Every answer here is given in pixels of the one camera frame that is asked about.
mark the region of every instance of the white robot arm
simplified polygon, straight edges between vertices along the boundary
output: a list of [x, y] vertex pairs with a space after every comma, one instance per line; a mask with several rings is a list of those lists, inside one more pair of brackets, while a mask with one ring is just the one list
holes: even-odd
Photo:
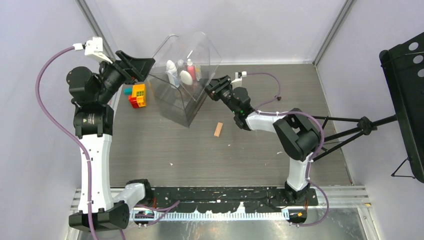
[[155, 60], [134, 58], [122, 51], [116, 55], [120, 60], [112, 61], [103, 54], [103, 40], [93, 37], [85, 44], [73, 45], [76, 51], [100, 63], [99, 73], [85, 66], [72, 69], [66, 76], [71, 103], [75, 105], [73, 126], [75, 135], [88, 150], [91, 158], [91, 179], [87, 159], [81, 150], [82, 186], [78, 213], [69, 216], [69, 226], [89, 230], [88, 196], [96, 231], [125, 229], [129, 223], [130, 210], [141, 200], [149, 201], [153, 192], [146, 179], [128, 182], [125, 189], [112, 198], [109, 181], [109, 151], [111, 149], [114, 110], [108, 105], [123, 84], [143, 82]]
[[[284, 151], [290, 157], [290, 167], [285, 182], [285, 195], [291, 204], [304, 200], [310, 184], [307, 181], [308, 166], [313, 151], [320, 144], [320, 133], [303, 115], [262, 113], [250, 105], [248, 91], [241, 86], [241, 79], [233, 86], [229, 76], [212, 79], [205, 92], [214, 100], [221, 100], [233, 113], [236, 125], [247, 131], [262, 130], [276, 133]], [[294, 108], [291, 112], [301, 112]]]

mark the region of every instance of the acrylic container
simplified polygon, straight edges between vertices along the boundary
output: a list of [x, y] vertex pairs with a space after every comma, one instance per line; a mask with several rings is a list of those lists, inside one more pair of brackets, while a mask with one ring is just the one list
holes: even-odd
[[169, 35], [153, 58], [156, 62], [147, 81], [159, 112], [188, 128], [207, 97], [205, 87], [214, 77], [221, 56], [203, 32], [196, 32]]

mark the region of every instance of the lego brick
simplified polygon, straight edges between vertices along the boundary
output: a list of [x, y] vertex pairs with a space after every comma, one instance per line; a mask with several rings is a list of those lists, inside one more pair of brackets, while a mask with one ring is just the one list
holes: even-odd
[[123, 90], [123, 94], [125, 94], [125, 95], [131, 95], [132, 93], [133, 93], [133, 89], [131, 87], [125, 88]]

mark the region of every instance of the wooden block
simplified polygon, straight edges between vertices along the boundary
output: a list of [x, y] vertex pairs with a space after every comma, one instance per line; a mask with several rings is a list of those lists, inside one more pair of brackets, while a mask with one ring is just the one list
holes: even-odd
[[222, 122], [218, 122], [218, 125], [216, 126], [216, 129], [215, 129], [214, 136], [217, 137], [217, 138], [219, 138], [222, 129], [223, 129], [223, 123]]

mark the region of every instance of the black stand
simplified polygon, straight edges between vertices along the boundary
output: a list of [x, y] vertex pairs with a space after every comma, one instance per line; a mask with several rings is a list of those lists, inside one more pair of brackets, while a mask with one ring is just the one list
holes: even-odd
[[353, 135], [353, 136], [349, 137], [348, 139], [340, 142], [339, 144], [337, 144], [336, 146], [334, 146], [334, 147], [332, 147], [330, 149], [323, 148], [325, 152], [322, 153], [322, 154], [320, 154], [320, 155], [318, 155], [317, 157], [315, 157], [313, 159], [314, 162], [316, 162], [318, 159], [321, 159], [322, 157], [327, 156], [328, 154], [334, 152], [335, 150], [343, 147], [344, 145], [352, 142], [353, 140], [359, 138], [362, 135], [370, 135], [370, 133], [372, 131], [377, 130], [377, 127], [378, 126], [381, 126], [381, 125], [384, 125], [384, 124], [388, 124], [388, 123], [391, 123], [391, 122], [394, 122], [394, 121], [397, 121], [398, 120], [398, 118], [396, 117], [396, 115], [389, 116], [389, 117], [386, 117], [386, 118], [383, 118], [383, 119], [380, 119], [380, 120], [377, 120], [377, 121], [370, 121], [366, 116], [363, 116], [360, 119], [357, 119], [357, 118], [330, 117], [330, 116], [313, 116], [313, 117], [316, 118], [316, 119], [323, 119], [324, 120], [324, 123], [322, 124], [322, 128], [325, 128], [326, 127], [326, 124], [327, 124], [327, 122], [329, 120], [331, 120], [331, 121], [342, 121], [342, 122], [357, 123], [357, 125], [356, 125], [357, 127], [355, 127], [355, 128], [352, 128], [352, 129], [349, 129], [349, 130], [346, 130], [346, 131], [342, 131], [342, 132], [336, 133], [336, 134], [331, 135], [331, 136], [327, 136], [324, 139], [324, 142], [328, 142], [328, 141], [331, 141], [331, 140], [335, 140], [335, 139], [338, 139], [338, 138], [345, 137], [345, 136], [348, 136], [348, 135], [351, 135], [351, 134], [355, 134], [356, 133], [355, 135]]

